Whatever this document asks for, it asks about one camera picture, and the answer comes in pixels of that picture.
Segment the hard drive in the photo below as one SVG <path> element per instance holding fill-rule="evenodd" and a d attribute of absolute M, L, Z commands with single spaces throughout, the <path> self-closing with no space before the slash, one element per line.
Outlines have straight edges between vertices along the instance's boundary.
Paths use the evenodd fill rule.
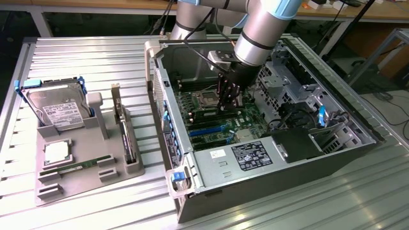
<path fill-rule="evenodd" d="M 83 120 L 92 116 L 87 105 L 84 79 L 15 82 L 15 90 L 32 108 L 43 126 L 59 131 L 84 126 Z"/>

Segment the floor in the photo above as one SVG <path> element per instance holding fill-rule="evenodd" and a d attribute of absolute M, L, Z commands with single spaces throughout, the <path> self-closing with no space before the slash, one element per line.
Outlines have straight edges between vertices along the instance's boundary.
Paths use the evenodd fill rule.
<path fill-rule="evenodd" d="M 47 13 L 47 20 L 56 37 L 71 36 L 119 36 L 151 34 L 151 26 L 159 16 L 147 15 L 114 15 L 114 14 L 78 14 Z M 172 30 L 175 16 L 170 16 L 167 32 Z M 315 46 L 323 38 L 323 31 L 330 23 L 323 21 L 292 21 L 286 32 L 298 33 L 303 40 Z M 12 78 L 16 59 L 22 48 L 23 38 L 39 36 L 31 16 L 24 12 L 0 12 L 0 103 L 3 104 L 10 80 Z M 218 33 L 214 25 L 208 26 L 208 32 Z M 322 50 L 327 41 L 318 47 Z M 335 58 L 356 57 L 348 47 L 342 46 L 335 52 Z"/>

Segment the warning label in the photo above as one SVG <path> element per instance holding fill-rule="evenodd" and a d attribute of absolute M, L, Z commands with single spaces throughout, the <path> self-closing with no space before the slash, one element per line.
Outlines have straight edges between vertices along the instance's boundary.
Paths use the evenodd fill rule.
<path fill-rule="evenodd" d="M 44 106 L 43 109 L 55 127 L 83 123 L 82 113 L 75 102 Z"/>
<path fill-rule="evenodd" d="M 232 147 L 236 160 L 243 171 L 248 171 L 272 164 L 262 141 Z"/>

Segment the white sticker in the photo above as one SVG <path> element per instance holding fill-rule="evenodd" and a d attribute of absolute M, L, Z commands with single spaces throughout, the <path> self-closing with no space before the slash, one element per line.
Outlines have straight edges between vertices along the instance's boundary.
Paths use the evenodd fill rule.
<path fill-rule="evenodd" d="M 212 159 L 218 158 L 218 157 L 224 157 L 226 156 L 226 152 L 223 149 L 216 150 L 216 151 L 211 151 L 211 156 Z"/>
<path fill-rule="evenodd" d="M 55 127 L 83 123 L 83 116 L 75 102 L 44 106 L 43 109 Z"/>

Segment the wooden table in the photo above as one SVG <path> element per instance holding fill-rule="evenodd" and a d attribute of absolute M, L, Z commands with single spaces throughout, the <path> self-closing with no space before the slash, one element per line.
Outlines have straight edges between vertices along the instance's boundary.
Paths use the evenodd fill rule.
<path fill-rule="evenodd" d="M 408 2 L 397 4 L 409 11 Z M 42 37 L 52 36 L 43 16 L 44 12 L 162 15 L 167 5 L 168 3 L 163 0 L 0 0 L 0 10 L 28 11 L 32 14 Z M 363 7 L 364 4 L 360 7 L 348 6 L 340 12 L 336 19 L 340 21 L 340 26 L 320 55 L 328 53 Z M 175 4 L 171 15 L 176 15 L 176 8 Z M 300 7 L 296 19 L 332 21 L 338 12 L 335 8 L 315 10 Z M 409 23 L 409 12 L 399 8 L 393 2 L 384 1 L 383 4 L 375 3 L 372 5 L 361 22 Z"/>

